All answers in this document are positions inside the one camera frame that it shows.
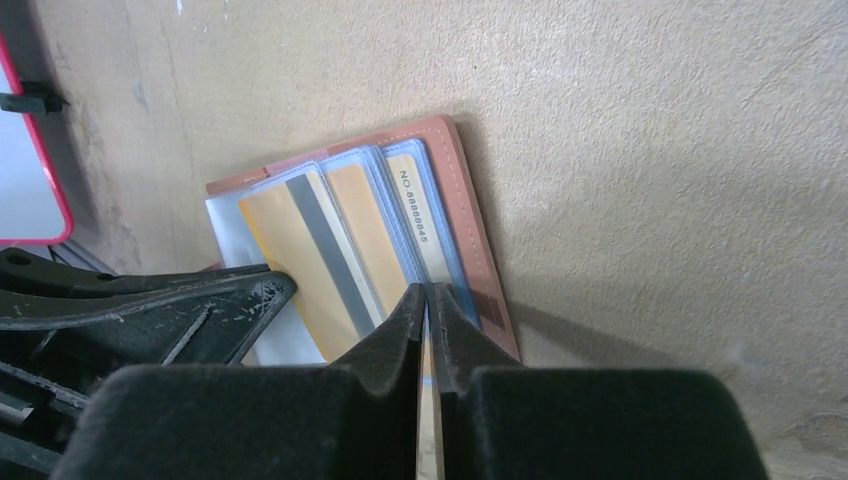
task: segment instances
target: beige wall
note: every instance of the beige wall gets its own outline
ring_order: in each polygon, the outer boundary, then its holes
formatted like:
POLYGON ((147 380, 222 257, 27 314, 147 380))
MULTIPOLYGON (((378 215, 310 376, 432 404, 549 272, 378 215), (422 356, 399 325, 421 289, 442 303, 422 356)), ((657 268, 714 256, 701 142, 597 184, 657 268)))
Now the beige wall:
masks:
POLYGON ((181 5, 33 3, 104 260, 203 267, 205 182, 445 111, 530 363, 707 367, 775 478, 848 476, 844 1, 181 5))

